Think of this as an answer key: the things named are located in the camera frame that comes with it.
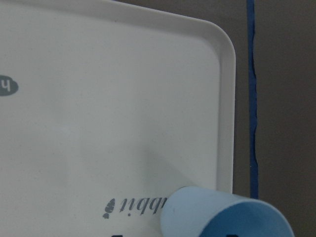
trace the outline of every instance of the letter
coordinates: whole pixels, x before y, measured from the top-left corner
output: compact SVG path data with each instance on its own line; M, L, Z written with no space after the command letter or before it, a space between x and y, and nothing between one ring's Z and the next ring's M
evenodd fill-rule
M165 197L165 198L164 198L164 201L163 201L163 203L162 203L161 208L163 208L163 206L164 206L164 204L166 203L166 201L167 201L167 198Z
M157 210L158 210L158 207L159 207L159 205L160 205L160 203L161 203L162 197L154 198L154 199L152 200L152 202L151 202L150 205L149 205L149 209L150 209L150 210L153 209L153 205L154 205L154 202L155 202L156 200L158 200L158 202L157 202L157 204L155 205L155 210L154 210L154 212L153 212L153 215L156 214L156 212L157 212Z
M11 91L10 80L6 80L6 85L4 84L4 80L1 80L1 87L3 89L7 89L7 91L10 92Z
M129 210L131 211L134 207L134 202L135 202L135 199L132 198L132 200L129 202L130 203L130 206L129 206Z
M123 203L123 205L122 205L122 207L121 207L120 210L119 210L120 212L124 211L124 208L125 208L126 203L127 203L127 198L125 198L122 203Z
M142 202L144 201L144 205L143 205L143 209L142 209L142 212L140 213L141 215L143 215L144 214L144 212L145 212L145 209L146 209L146 207L147 207L147 204L148 204L148 202L149 202L149 200L150 200L150 198L146 198L147 200L146 201L144 201L145 200L145 198L142 198L142 199L140 199L139 200L139 202L138 202L138 204L137 204L137 210L140 210L141 209L141 204L142 204Z

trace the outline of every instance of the carrot icon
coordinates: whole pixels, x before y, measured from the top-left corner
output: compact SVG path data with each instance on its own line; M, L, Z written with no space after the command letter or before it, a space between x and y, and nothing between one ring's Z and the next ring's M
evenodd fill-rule
M108 219L109 218L109 214L113 212L114 210L114 206L115 206L115 198L112 199L111 201L109 201L109 203L107 204L107 206L105 207L105 214L103 215L103 218Z

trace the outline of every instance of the light blue cup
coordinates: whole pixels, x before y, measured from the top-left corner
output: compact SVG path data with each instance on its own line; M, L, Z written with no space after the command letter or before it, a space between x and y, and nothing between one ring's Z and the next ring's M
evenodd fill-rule
M270 204L224 192L184 187L165 203L164 237L293 237L285 217Z

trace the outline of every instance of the tray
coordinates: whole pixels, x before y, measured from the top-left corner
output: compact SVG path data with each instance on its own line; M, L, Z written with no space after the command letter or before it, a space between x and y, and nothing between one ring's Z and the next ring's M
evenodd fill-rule
M182 186L232 191L235 52L216 25L0 0L0 234L160 237Z

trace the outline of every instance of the blue tape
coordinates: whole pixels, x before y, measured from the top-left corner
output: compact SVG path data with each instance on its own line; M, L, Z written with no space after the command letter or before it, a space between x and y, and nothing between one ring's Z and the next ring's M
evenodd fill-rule
M249 132L250 132L250 197L258 198L258 162L256 158L257 128L257 78L253 61L253 38L255 35L254 0L247 0L248 19L248 77L249 77Z

